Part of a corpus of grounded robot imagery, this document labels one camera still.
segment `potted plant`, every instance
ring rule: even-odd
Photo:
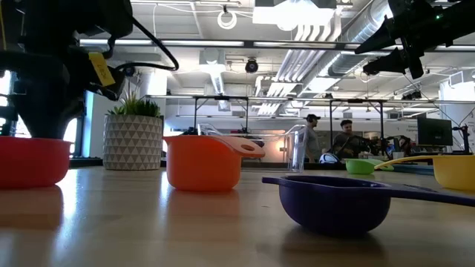
[[[103,165],[108,170],[157,170],[162,153],[162,120],[157,103],[137,98],[130,88],[105,115]]]

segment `computer monitor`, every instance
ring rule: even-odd
[[[445,119],[417,119],[419,145],[452,146],[452,122]]]

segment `white geometric planter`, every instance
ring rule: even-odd
[[[162,156],[162,120],[106,115],[102,152],[102,162],[108,170],[157,170]]]

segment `man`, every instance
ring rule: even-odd
[[[320,118],[321,117],[316,116],[315,114],[307,115],[307,143],[305,145],[305,156],[310,163],[318,162],[321,156],[317,133],[313,130],[313,128],[317,127]]]
[[[351,120],[344,119],[343,121],[341,121],[340,126],[343,132],[335,136],[335,139],[333,140],[333,147],[336,154],[341,150],[343,144],[347,142],[348,138],[353,136],[353,122]],[[339,154],[340,158],[358,158],[358,154],[360,152],[359,147],[360,141],[358,139],[351,140],[345,146],[345,148],[343,148],[343,151]]]

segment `table surface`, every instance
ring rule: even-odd
[[[439,188],[413,174],[306,173]],[[175,191],[164,170],[97,167],[54,188],[0,191],[0,266],[475,266],[475,208],[393,199],[366,237],[334,239],[293,222],[263,175],[194,194]]]

